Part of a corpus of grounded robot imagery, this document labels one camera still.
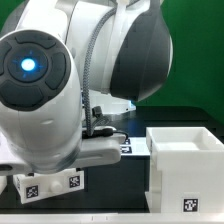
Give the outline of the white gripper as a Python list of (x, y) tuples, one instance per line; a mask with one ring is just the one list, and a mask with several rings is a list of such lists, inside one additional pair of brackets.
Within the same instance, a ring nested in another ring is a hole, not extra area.
[(80, 151), (31, 152), (16, 149), (0, 134), (0, 174), (54, 174), (68, 168), (85, 168), (120, 161), (120, 143), (114, 137), (85, 139)]

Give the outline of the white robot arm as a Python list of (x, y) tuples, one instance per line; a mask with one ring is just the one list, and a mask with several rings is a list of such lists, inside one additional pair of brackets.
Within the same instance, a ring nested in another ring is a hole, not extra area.
[(22, 0), (0, 29), (0, 175), (120, 160), (97, 91), (141, 101), (173, 56), (163, 0)]

